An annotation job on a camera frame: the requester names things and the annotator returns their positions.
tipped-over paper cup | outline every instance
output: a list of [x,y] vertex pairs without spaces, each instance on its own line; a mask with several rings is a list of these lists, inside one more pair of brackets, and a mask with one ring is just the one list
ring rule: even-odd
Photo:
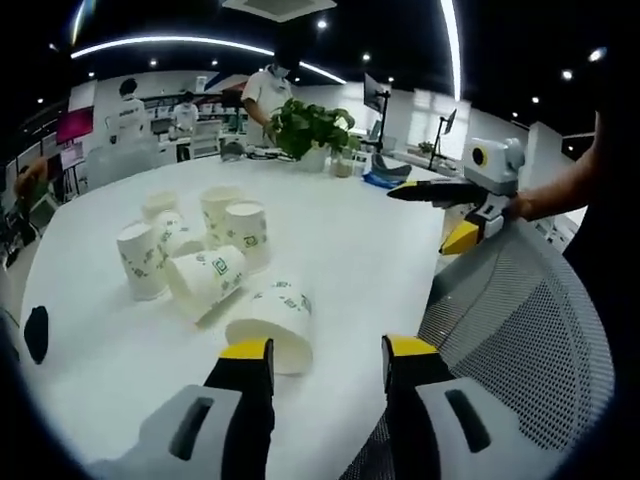
[[271,287],[257,293],[226,330],[227,341],[273,339],[273,371],[282,375],[304,373],[313,360],[311,302],[293,287]]
[[259,272],[269,265],[271,253],[264,206],[239,200],[227,207],[227,233],[232,245],[244,253],[249,271]]
[[194,322],[236,291],[245,271],[244,255],[231,245],[170,258],[165,265],[173,297]]
[[144,222],[133,223],[120,232],[117,243],[133,298],[151,300],[161,295],[167,282],[154,228]]
[[206,248],[200,237],[184,225],[177,212],[161,212],[154,222],[160,249],[172,258],[201,252]]
[[238,187],[213,187],[200,195],[200,206],[204,223],[207,226],[207,244],[210,248],[229,245],[231,241],[226,236],[227,205],[243,197]]
[[178,211],[178,196],[175,192],[158,192],[149,195],[142,205],[142,216],[147,222],[152,222],[158,214],[167,210]]

black ceiling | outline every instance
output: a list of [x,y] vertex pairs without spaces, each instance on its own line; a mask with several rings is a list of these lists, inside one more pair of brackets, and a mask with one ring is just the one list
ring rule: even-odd
[[[360,80],[362,53],[372,60],[367,70],[374,77],[396,79],[403,89],[425,88],[452,92],[450,58],[444,17],[439,0],[338,0],[338,6],[321,14],[279,25],[242,12],[221,9],[217,0],[87,0],[95,3],[93,16],[84,22],[78,42],[70,46],[70,24],[80,0],[57,0],[34,6],[14,5],[19,37],[7,38],[3,132],[55,101],[71,86],[149,69],[158,58],[159,69],[219,69],[252,73],[265,57],[233,49],[194,45],[140,45],[99,52],[72,61],[79,47],[140,33],[181,33],[238,41],[264,48],[288,44],[304,50],[304,60],[346,80]],[[463,98],[482,110],[531,124],[547,123],[562,134],[592,130],[597,63],[587,57],[607,44],[598,12],[586,2],[538,0],[454,0],[462,45]],[[318,33],[315,22],[326,18],[329,27]],[[9,36],[9,29],[3,35]],[[57,51],[49,48],[54,43]],[[574,78],[565,82],[562,69]],[[331,83],[301,71],[301,84]],[[532,96],[540,97],[534,105]],[[43,98],[42,105],[37,103]]]

white t-shirt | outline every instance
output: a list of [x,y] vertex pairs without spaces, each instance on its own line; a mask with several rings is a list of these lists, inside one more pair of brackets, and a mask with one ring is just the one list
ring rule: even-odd
[[109,122],[110,136],[115,136],[117,143],[135,141],[144,137],[149,131],[149,118],[144,109],[144,102],[134,95],[125,95]]
[[176,108],[173,109],[173,118],[176,127],[181,130],[190,130],[196,126],[198,121],[198,107],[193,103],[176,105]]
[[[289,81],[274,77],[269,69],[251,75],[242,93],[242,101],[247,98],[254,100],[267,118],[271,118],[274,110],[282,107],[291,97],[293,94]],[[251,117],[247,125],[247,143],[260,146],[270,143],[263,135],[262,126]]]

face mask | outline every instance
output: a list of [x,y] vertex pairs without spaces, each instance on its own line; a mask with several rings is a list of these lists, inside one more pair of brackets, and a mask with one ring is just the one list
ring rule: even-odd
[[276,78],[284,78],[289,75],[289,70],[287,70],[286,68],[273,66],[271,67],[271,73],[273,73],[273,76]]

round table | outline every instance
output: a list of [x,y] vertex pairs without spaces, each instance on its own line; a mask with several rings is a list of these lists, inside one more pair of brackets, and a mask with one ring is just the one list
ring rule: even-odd
[[[435,176],[414,168],[410,178]],[[198,196],[214,185],[238,185],[265,205],[269,269],[203,324],[185,318],[169,293],[134,302],[115,241],[122,227],[141,217],[147,195],[169,189],[204,234]],[[49,312],[43,364],[24,345],[20,352],[45,418],[81,462],[122,455],[147,416],[185,385],[204,382],[242,299],[292,273],[314,300],[314,362],[303,376],[276,376],[267,478],[339,477],[385,408],[381,336],[416,334],[438,257],[443,212],[385,193],[359,178],[209,157],[64,205],[38,248],[22,308],[22,328],[33,307]]]

